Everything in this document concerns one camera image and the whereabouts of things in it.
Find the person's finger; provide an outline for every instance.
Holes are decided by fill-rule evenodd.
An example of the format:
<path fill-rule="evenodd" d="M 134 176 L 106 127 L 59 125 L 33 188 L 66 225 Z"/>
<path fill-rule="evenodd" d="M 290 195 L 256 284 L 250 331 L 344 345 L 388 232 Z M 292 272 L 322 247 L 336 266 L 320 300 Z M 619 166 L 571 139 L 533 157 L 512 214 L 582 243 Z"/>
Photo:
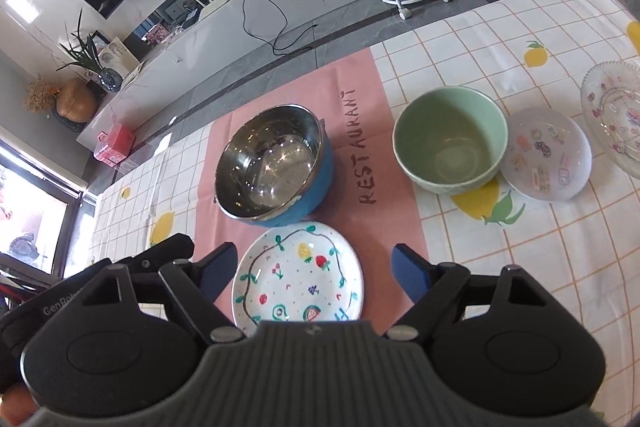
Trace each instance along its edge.
<path fill-rule="evenodd" d="M 20 425 L 37 410 L 38 406 L 33 401 L 27 386 L 23 383 L 12 385 L 4 395 L 2 395 L 0 417 L 9 422 L 10 425 Z"/>

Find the black cable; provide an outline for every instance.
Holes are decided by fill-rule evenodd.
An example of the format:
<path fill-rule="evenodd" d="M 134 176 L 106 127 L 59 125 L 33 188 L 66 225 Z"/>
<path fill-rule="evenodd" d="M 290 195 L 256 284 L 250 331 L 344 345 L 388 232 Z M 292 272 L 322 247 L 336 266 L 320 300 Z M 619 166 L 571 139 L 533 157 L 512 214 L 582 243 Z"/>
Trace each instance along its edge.
<path fill-rule="evenodd" d="M 268 45 L 271 46 L 271 52 L 273 53 L 273 55 L 275 55 L 276 57 L 284 57 L 287 55 L 291 55 L 293 53 L 298 53 L 302 50 L 311 50 L 312 47 L 311 46 L 306 46 L 304 48 L 300 48 L 298 50 L 289 52 L 289 53 L 276 53 L 276 52 L 283 52 L 284 50 L 288 50 L 290 47 L 292 47 L 296 42 L 298 42 L 302 36 L 304 34 L 306 34 L 310 29 L 315 28 L 316 26 L 318 26 L 317 24 L 312 24 L 311 26 L 309 26 L 309 28 L 307 28 L 306 30 L 304 30 L 302 33 L 300 33 L 300 35 L 298 36 L 298 38 L 296 40 L 294 40 L 291 44 L 289 44 L 288 46 L 285 46 L 284 48 L 277 48 L 276 44 L 278 42 L 278 39 L 282 36 L 282 33 L 285 29 L 287 29 L 287 26 L 289 25 L 289 20 L 287 19 L 287 16 L 284 15 L 284 12 L 280 9 L 280 7 L 274 3 L 274 1 L 272 0 L 267 0 L 269 1 L 271 4 L 273 4 L 278 11 L 281 13 L 281 15 L 284 17 L 284 27 L 278 32 L 278 35 L 276 36 L 276 38 L 273 40 L 273 44 L 271 42 L 269 42 L 266 39 L 263 39 L 262 37 L 258 37 L 256 35 L 253 35 L 252 33 L 250 33 L 247 29 L 246 29 L 246 11 L 244 10 L 244 4 L 246 3 L 246 0 L 242 0 L 242 29 L 244 30 L 244 32 L 249 35 L 250 37 L 253 37 L 254 39 L 258 39 L 259 41 L 262 42 L 266 42 Z"/>

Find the white plate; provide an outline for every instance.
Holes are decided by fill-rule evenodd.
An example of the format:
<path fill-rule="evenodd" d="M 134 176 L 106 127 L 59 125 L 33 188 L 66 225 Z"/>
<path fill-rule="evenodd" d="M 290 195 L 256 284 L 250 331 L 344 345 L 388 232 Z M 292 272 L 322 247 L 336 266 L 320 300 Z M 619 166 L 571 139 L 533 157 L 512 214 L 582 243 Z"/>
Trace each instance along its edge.
<path fill-rule="evenodd" d="M 591 147 L 571 118 L 529 107 L 508 118 L 509 145 L 502 175 L 518 192 L 543 201 L 563 201 L 582 190 L 591 173 Z"/>
<path fill-rule="evenodd" d="M 594 66 L 580 102 L 590 134 L 618 167 L 640 178 L 640 69 L 626 62 Z"/>
<path fill-rule="evenodd" d="M 322 223 L 296 223 L 268 230 L 249 247 L 234 277 L 231 309 L 246 335 L 261 320 L 353 320 L 362 311 L 363 286 L 345 238 Z"/>

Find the tablecloth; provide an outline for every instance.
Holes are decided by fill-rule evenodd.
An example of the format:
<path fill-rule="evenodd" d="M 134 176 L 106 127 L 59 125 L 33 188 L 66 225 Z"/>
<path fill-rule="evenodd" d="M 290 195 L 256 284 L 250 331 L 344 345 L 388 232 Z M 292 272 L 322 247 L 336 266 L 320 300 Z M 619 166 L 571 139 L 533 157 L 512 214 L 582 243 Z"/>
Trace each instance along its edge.
<path fill-rule="evenodd" d="M 492 190 L 456 206 L 411 184 L 393 159 L 390 134 L 408 102 L 443 84 L 485 92 L 507 114 L 539 105 L 584 126 L 582 78 L 607 60 L 640 64 L 635 24 L 622 0 L 502 0 L 380 42 L 265 94 L 117 181 L 98 201 L 92 256 L 116 261 L 177 232 L 194 238 L 196 259 L 222 241 L 234 241 L 242 255 L 262 230 L 217 209 L 217 159 L 260 110 L 301 103 L 325 119 L 337 162 L 313 218 L 336 228 L 358 254 L 363 317 L 376 330 L 410 306 L 388 269 L 398 242 L 432 263 L 455 261 L 473 273 L 519 264 L 602 346 L 607 373 L 593 408 L 624 425 L 640 411 L 640 182 L 592 141 L 590 182 L 567 203 L 527 199 L 498 176 Z M 486 223 L 482 216 L 507 197 L 513 214 L 524 207 L 520 217 Z M 216 302 L 229 316 L 231 297 L 228 288 Z"/>

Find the pink placemat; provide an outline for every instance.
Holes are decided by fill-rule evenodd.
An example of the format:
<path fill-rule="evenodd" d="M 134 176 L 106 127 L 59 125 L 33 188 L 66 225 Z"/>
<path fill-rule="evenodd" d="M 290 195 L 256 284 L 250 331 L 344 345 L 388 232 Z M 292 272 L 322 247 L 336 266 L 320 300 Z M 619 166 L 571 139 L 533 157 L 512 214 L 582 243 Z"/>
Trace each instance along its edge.
<path fill-rule="evenodd" d="M 362 317 L 382 332 L 411 305 L 391 275 L 391 249 L 406 243 L 426 258 L 427 247 L 411 181 L 394 158 L 394 120 L 368 49 L 306 74 L 213 123 L 198 186 L 194 258 L 201 259 L 223 241 L 234 242 L 241 257 L 265 231 L 220 211 L 214 201 L 214 177 L 233 133 L 260 111 L 282 103 L 303 105 L 324 119 L 335 174 L 329 194 L 310 219 L 334 227 L 356 251 L 365 282 Z M 230 292 L 229 285 L 216 302 L 228 317 Z"/>

